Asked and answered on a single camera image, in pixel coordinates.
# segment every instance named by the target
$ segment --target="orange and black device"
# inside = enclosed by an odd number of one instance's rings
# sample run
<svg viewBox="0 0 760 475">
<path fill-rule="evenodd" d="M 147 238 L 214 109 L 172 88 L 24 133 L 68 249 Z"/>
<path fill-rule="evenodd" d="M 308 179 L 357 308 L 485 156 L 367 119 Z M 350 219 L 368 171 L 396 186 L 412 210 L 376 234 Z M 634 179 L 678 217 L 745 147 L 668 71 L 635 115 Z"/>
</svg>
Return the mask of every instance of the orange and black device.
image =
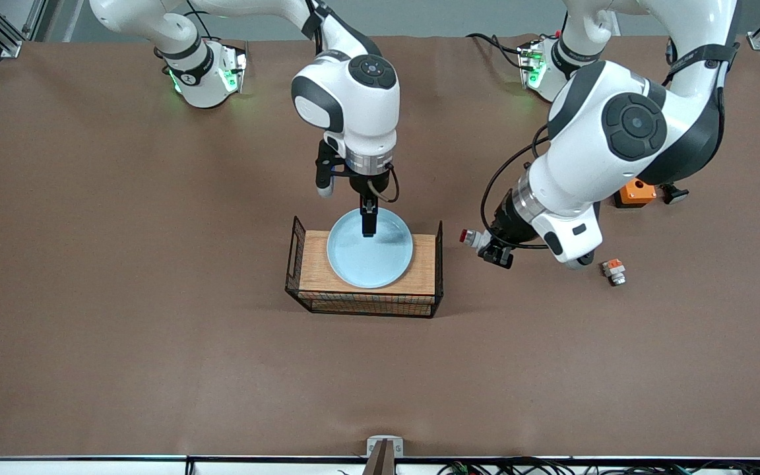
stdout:
<svg viewBox="0 0 760 475">
<path fill-rule="evenodd" d="M 655 186 L 633 178 L 615 193 L 615 207 L 641 208 L 656 197 Z"/>
</svg>

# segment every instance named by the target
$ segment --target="blue plate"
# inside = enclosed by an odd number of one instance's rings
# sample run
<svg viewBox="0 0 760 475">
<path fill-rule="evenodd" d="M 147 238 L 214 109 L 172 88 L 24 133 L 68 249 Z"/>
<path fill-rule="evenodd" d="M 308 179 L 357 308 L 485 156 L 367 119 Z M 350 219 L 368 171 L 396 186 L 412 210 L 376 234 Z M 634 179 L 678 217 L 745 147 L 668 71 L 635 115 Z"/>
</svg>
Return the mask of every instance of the blue plate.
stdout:
<svg viewBox="0 0 760 475">
<path fill-rule="evenodd" d="M 359 210 L 346 213 L 330 230 L 328 261 L 342 280 L 359 288 L 382 288 L 403 276 L 412 261 L 412 234 L 404 220 L 380 208 L 377 234 L 362 237 Z"/>
</svg>

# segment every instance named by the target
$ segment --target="white robotic arm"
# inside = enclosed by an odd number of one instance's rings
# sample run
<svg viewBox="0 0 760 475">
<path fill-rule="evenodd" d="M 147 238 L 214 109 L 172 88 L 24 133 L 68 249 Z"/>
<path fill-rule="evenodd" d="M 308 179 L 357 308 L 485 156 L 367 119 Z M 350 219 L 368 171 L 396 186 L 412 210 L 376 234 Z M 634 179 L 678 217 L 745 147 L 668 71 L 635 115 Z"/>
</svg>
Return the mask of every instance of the white robotic arm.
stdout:
<svg viewBox="0 0 760 475">
<path fill-rule="evenodd" d="M 238 91 L 236 49 L 202 40 L 189 18 L 170 13 L 181 0 L 90 0 L 96 18 L 118 33 L 147 38 L 166 60 L 175 89 L 196 108 L 213 108 Z M 400 86 L 377 45 L 317 0 L 192 0 L 224 17 L 276 15 L 307 38 L 320 33 L 323 51 L 292 79 L 292 100 L 304 121 L 325 130 L 316 184 L 329 196 L 336 175 L 360 194 L 362 231 L 373 236 L 382 192 L 389 186 Z"/>
<path fill-rule="evenodd" d="M 548 117 L 551 146 L 504 198 L 492 225 L 461 237 L 501 267 L 512 264 L 512 249 L 537 237 L 568 267 L 588 265 L 602 241 L 600 201 L 633 177 L 661 184 L 694 174 L 722 138 L 722 89 L 736 50 L 736 0 L 621 3 L 630 12 L 636 6 L 651 12 L 666 25 L 672 43 L 688 51 L 672 63 L 670 90 L 596 57 L 582 67 L 552 67 L 548 58 L 568 50 L 599 56 L 608 40 L 600 10 L 586 10 L 582 20 L 574 16 L 594 2 L 565 1 L 566 30 L 550 40 L 535 84 L 541 93 L 569 78 L 559 86 Z"/>
</svg>

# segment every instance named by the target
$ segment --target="wire basket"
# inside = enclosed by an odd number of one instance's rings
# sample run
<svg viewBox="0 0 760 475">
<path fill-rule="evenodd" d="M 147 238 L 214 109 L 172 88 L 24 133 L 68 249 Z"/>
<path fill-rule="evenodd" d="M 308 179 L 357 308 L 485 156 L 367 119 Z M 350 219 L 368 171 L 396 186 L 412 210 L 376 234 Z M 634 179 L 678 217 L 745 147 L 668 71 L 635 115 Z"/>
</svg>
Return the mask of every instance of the wire basket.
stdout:
<svg viewBox="0 0 760 475">
<path fill-rule="evenodd" d="M 435 289 L 432 294 L 389 294 L 388 292 L 339 292 L 301 289 L 301 264 L 307 231 L 295 216 L 292 243 L 286 268 L 286 293 L 312 313 L 377 315 L 429 319 L 444 296 L 441 275 L 441 222 L 435 233 Z"/>
</svg>

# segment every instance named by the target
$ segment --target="gray floor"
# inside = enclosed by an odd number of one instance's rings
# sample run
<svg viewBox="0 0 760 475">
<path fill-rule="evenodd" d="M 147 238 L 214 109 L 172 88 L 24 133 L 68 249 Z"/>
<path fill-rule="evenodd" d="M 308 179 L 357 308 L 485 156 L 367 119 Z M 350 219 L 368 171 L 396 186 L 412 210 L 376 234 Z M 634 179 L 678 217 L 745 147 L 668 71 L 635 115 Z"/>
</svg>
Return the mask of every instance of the gray floor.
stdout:
<svg viewBox="0 0 760 475">
<path fill-rule="evenodd" d="M 742 21 L 738 33 L 760 25 L 760 0 L 741 0 Z M 52 0 L 39 37 L 51 42 L 141 42 L 106 30 L 94 18 L 85 0 Z M 340 15 L 369 36 L 464 36 L 482 32 L 515 36 L 552 32 L 565 13 L 559 0 L 328 0 Z M 181 7 L 179 13 L 188 11 Z M 214 36 L 245 40 L 300 40 L 303 36 L 286 20 L 274 17 L 219 18 L 203 15 Z M 621 35 L 664 35 L 652 17 L 618 15 Z"/>
</svg>

